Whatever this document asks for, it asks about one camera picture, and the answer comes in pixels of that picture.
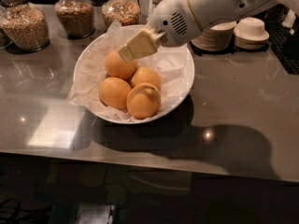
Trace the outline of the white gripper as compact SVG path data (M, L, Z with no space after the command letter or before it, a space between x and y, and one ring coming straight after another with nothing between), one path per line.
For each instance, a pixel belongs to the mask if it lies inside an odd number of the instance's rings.
M117 49L125 62L156 53L160 43L180 47L202 33L189 0L163 0L153 9L148 24L151 29L143 28Z

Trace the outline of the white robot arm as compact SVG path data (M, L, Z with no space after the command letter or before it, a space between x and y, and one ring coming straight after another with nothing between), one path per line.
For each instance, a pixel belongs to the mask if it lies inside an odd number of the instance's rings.
M215 25L256 15L276 4L299 13L299 0L163 0L143 29L117 52L126 62L144 58L160 46L182 46Z

